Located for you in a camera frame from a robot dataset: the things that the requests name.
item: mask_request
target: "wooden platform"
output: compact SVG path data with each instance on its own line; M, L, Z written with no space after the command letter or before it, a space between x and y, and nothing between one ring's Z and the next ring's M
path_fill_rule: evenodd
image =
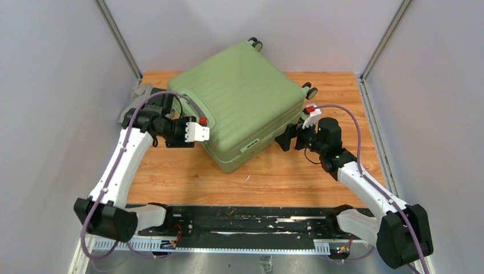
M178 72L145 73L143 83L166 87ZM288 72L299 85L311 82L319 89L311 102L340 104L351 110L362 130L362 163L383 183L372 137L352 73ZM337 118L344 146L356 154L357 135L351 117L326 108L323 116ZM310 159L318 156L308 152ZM164 204L225 204L250 206L364 206L349 189L333 180L321 166L311 164L303 151L283 152L276 144L231 174L222 173L200 146L194 149L150 148L135 176L128 202Z

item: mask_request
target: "metal pole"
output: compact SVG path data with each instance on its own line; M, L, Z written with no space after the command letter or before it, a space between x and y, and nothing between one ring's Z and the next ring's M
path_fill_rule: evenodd
M376 64L376 61L380 57L381 53L385 49L386 44L392 37L393 33L395 32L395 29L398 27L398 24L401 22L402 18L404 17L408 7L412 3L413 0L403 0L402 3L400 4L400 7L398 7L397 12L395 13L395 16L393 17L392 21L390 22L390 25L385 31L385 34L381 38L377 48L375 49L372 57L370 58L370 61L368 61L368 64L366 65L365 69L361 73L361 80L363 82L366 81L368 76L373 70L373 67Z
M128 49L128 46L126 45L126 42L123 39L123 36L121 35L121 32L119 31L116 22L114 22L114 19L109 12L109 9L106 5L106 2L104 0L94 0L94 3L96 3L99 12L101 12L101 15L103 15L104 21L106 22L106 25L108 26L109 30L112 33L112 36L116 40L116 43L118 44L119 48L121 49L121 53L123 54L124 58L126 59L126 62L128 63L131 71L133 74L136 76L138 79L138 83L141 82L141 78L143 77L143 74L139 70L138 65L136 64L133 55L131 54L130 50Z

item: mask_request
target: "white bracket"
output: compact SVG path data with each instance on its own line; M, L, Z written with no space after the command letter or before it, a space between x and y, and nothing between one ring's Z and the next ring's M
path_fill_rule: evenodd
M310 106L316 106L316 104L309 104L306 107L310 107ZM309 116L304 120L304 123L302 124L302 128L314 126L319 121L320 117L321 117L321 110L319 108L315 109L314 111L311 111L309 113Z
M336 218L341 230L356 235L376 247L377 233L380 230L380 223L376 218L365 216L356 209L345 210Z
M159 205L147 204L142 207L126 208L126 211L136 212L138 217L138 226L136 231L143 230L148 227L159 227L163 224L166 215L166 209Z
M185 128L185 142L207 141L210 135L210 128L203 127L195 122L188 122Z

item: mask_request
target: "red connector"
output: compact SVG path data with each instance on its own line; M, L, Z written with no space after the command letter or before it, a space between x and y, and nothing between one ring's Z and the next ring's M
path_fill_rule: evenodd
M307 108L306 108L306 111L307 111L308 113L313 112L313 111L314 111L314 106L309 106L309 107L307 107Z
M205 126L207 124L207 117L205 117L205 116L200 117L198 122L199 122L199 124Z

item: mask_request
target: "metal frame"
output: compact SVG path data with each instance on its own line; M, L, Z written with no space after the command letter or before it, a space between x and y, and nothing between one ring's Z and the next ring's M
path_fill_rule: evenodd
M96 6L99 9L99 12L104 18L104 21L106 22L107 27L111 31L112 36L116 40L116 43L119 46L119 49L121 50L121 53L123 54L124 58L126 59L126 62L128 63L128 66L130 67L131 71L133 72L134 76L138 80L138 84L141 83L141 79L143 77L143 74L139 70L138 65L136 64L136 61L131 54L130 50L128 49L128 46L126 45L126 42L124 41L123 36L121 35L121 32L118 29L118 26L116 25L116 22L114 21L114 18L112 17L106 2L104 0L94 0L94 3L96 3Z
M400 4L400 7L398 7L397 12L395 13L395 16L393 17L392 21L390 22L390 25L388 28L386 28L385 34L381 38L380 42L378 43L377 48L373 52L372 57L370 58L370 61L368 61L368 64L366 65L365 69L361 73L361 79L365 81L368 79L368 76L372 72L373 67L375 66L376 62L378 61L381 53L385 49L386 44L392 37L393 33L395 32L395 29L398 27L398 24L400 24L402 18L404 17L405 13L407 12L410 4L412 4L413 0L403 0L402 3Z
M391 163L391 160L389 160L386 152L387 150L386 147L388 146L381 134L380 123L378 122L378 117L374 112L374 107L373 107L374 101L371 96L371 92L368 92L368 86L366 84L366 80L370 76L373 68L375 67L375 64L377 63L378 59L383 53L386 45L390 41L390 38L392 37L398 25L402 21L402 18L405 16L412 2L413 0L403 0L400 3L400 6L398 7L398 10L395 13L395 16L393 17L392 21L387 27L385 34L382 36L380 42L378 43L378 46L373 52L373 55L368 61L365 69L360 75L358 74L355 75L356 82L358 84L358 89L360 91L361 101L365 109L370 132L372 133L372 136L373 136L373 142L375 143L375 149L378 155L378 161L380 162L380 167L382 168L382 173L386 182L386 186L388 187L388 189L390 189L392 193L396 195L398 195L399 192L401 191L399 191L393 179L393 175L392 175L393 165Z
M126 62L128 63L131 71L133 74L136 76L138 79L138 83L141 82L141 79L143 77L141 71L139 70L138 65L136 64L134 57L132 56L131 52L129 51L126 42L124 41L111 13L109 12L109 9L105 3L104 0L94 0L96 3L97 7L99 8L100 13L102 14L104 20L106 21L106 25L110 29L111 33L113 34L113 37L115 38L124 58L126 59ZM384 138L381 135L381 129L380 129L380 124L378 122L378 117L374 112L374 104L373 104L373 99L371 95L368 92L368 87L366 84L366 80L368 79L369 75L371 74L375 64L377 63L379 57L381 56L382 52L384 51L386 45L388 44L388 41L392 37L393 33L395 32L397 26L401 22L402 18L404 17L405 13L407 12L409 6L413 0L403 0L393 17L392 21L390 22L390 25L385 31L385 34L381 38L378 46L376 47L374 53L372 54L371 58L369 59L365 69L361 74L355 74L355 78L358 84L358 89L360 92L361 100L365 109L366 113L366 118L369 123L369 128L373 136L373 140L375 143L376 147L376 152L378 155L378 160L380 162L380 166L382 168L382 173L384 176L384 179L386 181L388 189L394 193L395 195L398 195L399 191L397 189L397 186L395 184L395 181L392 176L392 163L387 157L386 149L385 147L388 147L387 144L385 143ZM150 239L147 239L146 237L140 237L139 239L133 239L133 243L138 243L139 246L137 246L138 250L144 250L143 246L146 244L145 241L150 241ZM89 237L88 238L88 245L89 245L89 250L104 250L106 247L109 246L109 239L103 239L99 237ZM328 243L327 242L322 242L322 243L317 243L316 244L316 249L313 250L307 250L307 253L324 253L327 248ZM153 249L154 247L151 244L148 244L146 246L148 249ZM183 250L181 252L194 252L194 250ZM225 251L217 251L217 250L197 250L195 252L227 252ZM239 251L229 251L234 252L234 253L246 253L246 250L241 250ZM277 254L279 251L265 251L264 253L274 253ZM431 273L435 273L431 260L430 258L426 258L426 261L431 269ZM78 244L77 249L76 249L76 254L74 255L74 258L71 262L71 266L69 269L69 274L77 274L77 273L85 273L86 268L87 268L87 263L89 262L89 259L85 256L85 254L81 251L80 245ZM423 269L421 268L421 265L419 262L416 264L417 269L422 271Z

